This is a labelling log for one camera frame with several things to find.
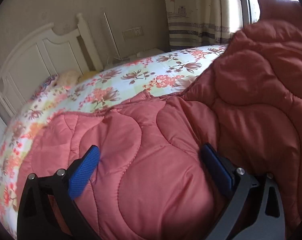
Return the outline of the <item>white bedside table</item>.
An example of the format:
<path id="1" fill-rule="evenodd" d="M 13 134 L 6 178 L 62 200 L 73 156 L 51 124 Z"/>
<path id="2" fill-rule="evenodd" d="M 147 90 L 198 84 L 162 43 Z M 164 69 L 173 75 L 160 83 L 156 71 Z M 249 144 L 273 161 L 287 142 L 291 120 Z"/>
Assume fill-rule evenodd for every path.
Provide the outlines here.
<path id="1" fill-rule="evenodd" d="M 147 57 L 152 57 L 152 56 L 156 56 L 156 55 L 160 55 L 163 54 L 164 51 L 160 50 L 158 48 L 153 48 L 150 50 L 143 50 L 143 51 L 139 51 L 136 54 L 127 56 L 127 57 L 122 57 L 122 61 L 119 60 L 117 57 L 108 57 L 107 59 L 107 63 L 106 65 L 103 67 L 103 70 L 108 70 L 110 68 L 113 67 L 117 67 L 120 66 L 122 64 L 127 64 L 127 63 L 131 63 L 140 59 L 145 59 Z"/>

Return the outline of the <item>wall power socket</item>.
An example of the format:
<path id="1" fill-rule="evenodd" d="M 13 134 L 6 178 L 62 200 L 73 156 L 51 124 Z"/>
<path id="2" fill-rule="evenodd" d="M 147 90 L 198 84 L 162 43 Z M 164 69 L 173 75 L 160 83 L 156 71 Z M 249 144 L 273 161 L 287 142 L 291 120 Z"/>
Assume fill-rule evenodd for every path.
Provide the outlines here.
<path id="1" fill-rule="evenodd" d="M 128 39 L 143 36 L 143 30 L 142 27 L 135 27 L 123 31 L 122 34 L 123 34 L 123 38 L 125 40 L 128 40 Z"/>

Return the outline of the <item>yellow pillow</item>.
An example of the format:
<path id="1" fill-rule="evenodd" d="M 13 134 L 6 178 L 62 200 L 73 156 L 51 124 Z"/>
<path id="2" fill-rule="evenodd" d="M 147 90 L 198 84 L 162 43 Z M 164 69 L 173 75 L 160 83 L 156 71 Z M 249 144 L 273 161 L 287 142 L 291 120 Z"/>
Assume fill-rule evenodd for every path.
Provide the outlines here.
<path id="1" fill-rule="evenodd" d="M 79 77 L 78 79 L 78 83 L 82 83 L 92 77 L 94 77 L 95 75 L 97 75 L 99 72 L 98 71 L 90 71 L 90 72 L 87 72 L 85 74 L 83 74 L 81 77 Z"/>

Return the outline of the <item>floral bed sheet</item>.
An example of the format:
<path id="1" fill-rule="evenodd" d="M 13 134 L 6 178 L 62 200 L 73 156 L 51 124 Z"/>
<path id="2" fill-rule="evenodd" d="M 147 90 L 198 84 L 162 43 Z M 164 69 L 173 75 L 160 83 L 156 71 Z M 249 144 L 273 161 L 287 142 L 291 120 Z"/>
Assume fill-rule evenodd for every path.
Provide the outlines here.
<path id="1" fill-rule="evenodd" d="M 62 112 L 94 113 L 142 91 L 153 96 L 181 92 L 226 45 L 210 45 L 164 53 L 98 73 L 70 90 L 52 88 L 26 102 L 11 119 L 0 146 L 0 222 L 12 237 L 17 231 L 17 176 L 38 131 Z"/>

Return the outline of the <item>silver lamp pole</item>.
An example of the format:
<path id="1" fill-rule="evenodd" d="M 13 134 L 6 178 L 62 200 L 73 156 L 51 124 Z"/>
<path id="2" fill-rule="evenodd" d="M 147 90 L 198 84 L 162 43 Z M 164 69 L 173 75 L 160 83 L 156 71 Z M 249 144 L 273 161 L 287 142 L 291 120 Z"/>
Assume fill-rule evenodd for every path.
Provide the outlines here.
<path id="1" fill-rule="evenodd" d="M 113 35 L 113 32 L 112 32 L 112 29 L 111 29 L 111 26 L 110 26 L 110 23 L 109 23 L 106 12 L 103 12 L 103 15 L 104 15 L 105 23 L 107 25 L 107 29 L 108 29 L 108 32 L 109 32 L 109 35 L 110 35 L 110 38 L 111 38 L 112 45 L 113 45 L 114 50 L 116 52 L 117 58 L 122 61 L 122 57 L 121 57 L 120 52 L 118 50 L 118 47 L 117 47 L 117 44 L 116 44 L 116 41 L 115 41 L 115 38 L 114 38 L 114 35 Z"/>

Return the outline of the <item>pale peach pillow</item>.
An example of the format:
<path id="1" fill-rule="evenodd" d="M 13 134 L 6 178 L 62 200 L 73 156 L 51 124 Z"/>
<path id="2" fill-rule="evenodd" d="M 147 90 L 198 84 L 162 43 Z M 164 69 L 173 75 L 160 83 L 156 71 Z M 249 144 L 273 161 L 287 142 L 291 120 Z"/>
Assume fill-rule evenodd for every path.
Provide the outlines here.
<path id="1" fill-rule="evenodd" d="M 78 84 L 81 77 L 82 74 L 80 74 L 80 72 L 78 72 L 77 70 L 67 70 L 58 75 L 53 87 L 70 90 Z"/>

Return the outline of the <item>white wooden headboard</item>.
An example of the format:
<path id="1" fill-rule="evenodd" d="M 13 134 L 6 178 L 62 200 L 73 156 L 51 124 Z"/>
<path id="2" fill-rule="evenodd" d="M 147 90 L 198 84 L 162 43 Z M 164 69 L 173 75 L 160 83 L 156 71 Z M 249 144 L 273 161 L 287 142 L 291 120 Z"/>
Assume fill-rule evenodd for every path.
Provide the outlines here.
<path id="1" fill-rule="evenodd" d="M 14 116 L 49 76 L 68 70 L 85 74 L 103 70 L 87 21 L 76 15 L 77 28 L 65 35 L 49 23 L 32 31 L 11 51 L 0 71 L 0 102 Z"/>

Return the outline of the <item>pink quilted comforter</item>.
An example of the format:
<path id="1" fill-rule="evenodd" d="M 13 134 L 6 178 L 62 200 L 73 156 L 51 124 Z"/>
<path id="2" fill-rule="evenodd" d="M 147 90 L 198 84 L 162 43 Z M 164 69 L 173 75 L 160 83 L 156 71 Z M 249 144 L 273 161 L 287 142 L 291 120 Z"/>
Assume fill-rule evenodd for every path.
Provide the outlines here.
<path id="1" fill-rule="evenodd" d="M 200 150 L 275 180 L 285 239 L 302 239 L 302 6 L 272 2 L 183 92 L 141 92 L 97 113 L 57 115 L 17 180 L 53 175 L 95 145 L 100 160 L 75 203 L 99 239 L 207 239 L 225 206 Z"/>

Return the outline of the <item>colourful patterned cushion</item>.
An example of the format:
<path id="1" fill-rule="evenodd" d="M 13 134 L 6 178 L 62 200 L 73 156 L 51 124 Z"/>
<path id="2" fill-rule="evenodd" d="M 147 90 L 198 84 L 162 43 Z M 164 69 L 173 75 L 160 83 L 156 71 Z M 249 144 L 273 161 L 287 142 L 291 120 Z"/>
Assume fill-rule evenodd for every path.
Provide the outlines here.
<path id="1" fill-rule="evenodd" d="M 28 100 L 28 102 L 35 101 L 41 98 L 44 95 L 47 95 L 48 92 L 56 86 L 56 82 L 58 81 L 58 75 L 54 74 L 47 77 L 38 87 L 35 89 L 34 93 Z"/>

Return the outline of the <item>cream patterned curtain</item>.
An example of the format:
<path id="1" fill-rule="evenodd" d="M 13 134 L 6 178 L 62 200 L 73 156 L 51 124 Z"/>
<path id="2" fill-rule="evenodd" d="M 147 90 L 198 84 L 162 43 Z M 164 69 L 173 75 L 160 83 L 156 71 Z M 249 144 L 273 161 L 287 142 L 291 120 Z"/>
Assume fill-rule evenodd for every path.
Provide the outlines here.
<path id="1" fill-rule="evenodd" d="M 243 27 L 241 0 L 165 0 L 171 50 L 227 44 Z"/>

